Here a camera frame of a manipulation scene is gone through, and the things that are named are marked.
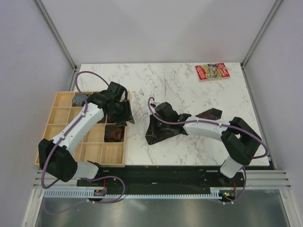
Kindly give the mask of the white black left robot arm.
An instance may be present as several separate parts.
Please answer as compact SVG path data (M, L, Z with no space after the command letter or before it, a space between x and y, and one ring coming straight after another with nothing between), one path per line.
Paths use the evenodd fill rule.
M111 116L115 124L125 126L134 123L127 89L115 82L110 82L106 90L94 92L84 99L80 113L52 139L42 139L38 144L39 165L42 177L50 174L57 181L68 182L72 178L87 178L93 186L104 181L104 175L98 166L89 161L77 162L73 153L81 140L104 116Z

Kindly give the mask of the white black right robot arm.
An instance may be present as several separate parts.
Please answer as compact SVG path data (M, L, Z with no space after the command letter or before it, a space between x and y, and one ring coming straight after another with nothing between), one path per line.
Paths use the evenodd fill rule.
M217 174L217 181L222 186L232 183L236 173L252 160L268 155L268 147L261 137L240 117L224 122L178 114L171 104L157 103L153 97L148 99L148 108L151 114L145 138L149 145L178 135L202 136L223 143L229 156Z

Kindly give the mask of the brown floral necktie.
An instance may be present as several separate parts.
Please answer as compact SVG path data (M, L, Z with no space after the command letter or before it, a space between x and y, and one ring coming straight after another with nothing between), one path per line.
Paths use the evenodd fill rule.
M222 116L222 111L211 108L196 116L189 114L173 114L173 119L177 122L186 121L187 123L181 124L185 133L183 135L203 136L211 139L221 141L222 132L226 130L225 127L214 125Z

